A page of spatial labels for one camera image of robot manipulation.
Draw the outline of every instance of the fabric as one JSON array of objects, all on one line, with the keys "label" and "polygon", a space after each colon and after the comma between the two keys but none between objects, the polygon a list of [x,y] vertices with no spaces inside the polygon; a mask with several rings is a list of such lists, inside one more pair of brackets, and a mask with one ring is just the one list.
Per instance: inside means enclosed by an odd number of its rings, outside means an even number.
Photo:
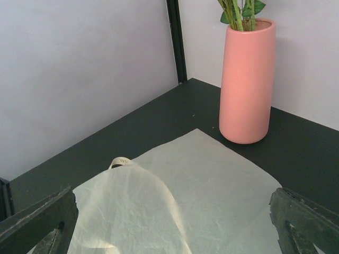
[{"label": "fabric", "polygon": [[281,253],[269,207],[278,187],[194,130],[74,189],[68,253]]}]

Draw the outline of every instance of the black post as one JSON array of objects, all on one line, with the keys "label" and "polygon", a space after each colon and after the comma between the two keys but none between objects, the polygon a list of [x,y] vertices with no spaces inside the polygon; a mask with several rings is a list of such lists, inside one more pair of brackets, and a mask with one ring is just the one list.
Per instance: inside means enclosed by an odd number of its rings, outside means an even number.
[{"label": "black post", "polygon": [[187,81],[187,73],[178,0],[167,0],[167,9],[170,22],[169,24],[171,26],[176,72],[179,84],[181,84]]}]

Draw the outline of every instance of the table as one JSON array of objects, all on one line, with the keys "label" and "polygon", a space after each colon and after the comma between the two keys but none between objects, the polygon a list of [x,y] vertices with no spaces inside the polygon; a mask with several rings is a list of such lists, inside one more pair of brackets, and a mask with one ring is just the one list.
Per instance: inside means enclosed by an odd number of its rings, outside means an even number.
[{"label": "table", "polygon": [[339,213],[339,131],[272,108],[260,142],[234,144],[220,133],[220,88],[190,79],[10,182],[15,213],[106,170],[200,129],[289,188]]}]

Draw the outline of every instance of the white wall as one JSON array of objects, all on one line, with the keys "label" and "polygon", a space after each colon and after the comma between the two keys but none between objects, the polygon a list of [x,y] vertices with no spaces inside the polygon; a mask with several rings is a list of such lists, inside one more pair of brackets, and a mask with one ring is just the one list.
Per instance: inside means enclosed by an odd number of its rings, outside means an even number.
[{"label": "white wall", "polygon": [[[339,1],[262,0],[276,21],[273,106],[339,130]],[[221,84],[226,25],[217,0],[179,0],[188,77]]]},{"label": "white wall", "polygon": [[0,0],[0,177],[177,85],[165,0]]}]

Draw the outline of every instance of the green leaf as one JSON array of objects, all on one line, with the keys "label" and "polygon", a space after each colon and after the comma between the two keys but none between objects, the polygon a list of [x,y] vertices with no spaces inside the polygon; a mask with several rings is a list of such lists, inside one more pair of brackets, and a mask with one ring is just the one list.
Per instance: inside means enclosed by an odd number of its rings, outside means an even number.
[{"label": "green leaf", "polygon": [[[254,0],[254,14],[258,14],[259,12],[261,12],[264,7],[266,6],[266,4],[264,4],[263,2],[259,1],[259,0]],[[251,8],[249,6],[247,6],[247,1],[245,2],[245,6],[243,8],[243,13],[242,13],[243,17],[251,17]]]},{"label": "green leaf", "polygon": [[221,18],[220,18],[220,22],[224,23],[224,24],[229,24],[229,22],[227,20],[227,17],[226,17],[224,12],[222,12],[222,15],[221,15]]}]

